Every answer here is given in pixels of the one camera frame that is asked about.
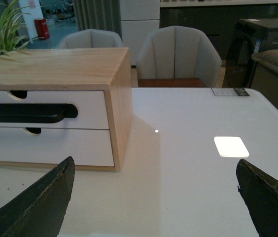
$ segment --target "red object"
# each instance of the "red object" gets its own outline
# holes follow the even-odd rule
[[[35,19],[34,22],[35,22],[35,27],[36,27],[39,39],[40,40],[49,39],[50,35],[49,35],[46,19],[44,19],[44,18]]]

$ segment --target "black handle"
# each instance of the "black handle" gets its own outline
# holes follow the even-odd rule
[[[0,104],[0,122],[56,123],[77,115],[73,104]]]

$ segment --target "wooden box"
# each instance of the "wooden box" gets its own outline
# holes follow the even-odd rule
[[[72,156],[78,168],[119,171],[133,114],[130,69],[127,48],[1,55],[0,104],[73,104],[78,115],[0,122],[0,165],[46,166]]]

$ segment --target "curtain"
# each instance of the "curtain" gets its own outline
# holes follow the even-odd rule
[[[119,0],[73,0],[78,30],[114,31],[121,36]]]

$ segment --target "drawer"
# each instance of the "drawer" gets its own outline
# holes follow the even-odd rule
[[[39,135],[23,128],[0,127],[0,161],[114,166],[108,130],[43,128]]]
[[[78,110],[76,118],[57,123],[0,123],[0,127],[108,129],[103,91],[28,91],[25,99],[0,91],[0,103],[68,103]]]

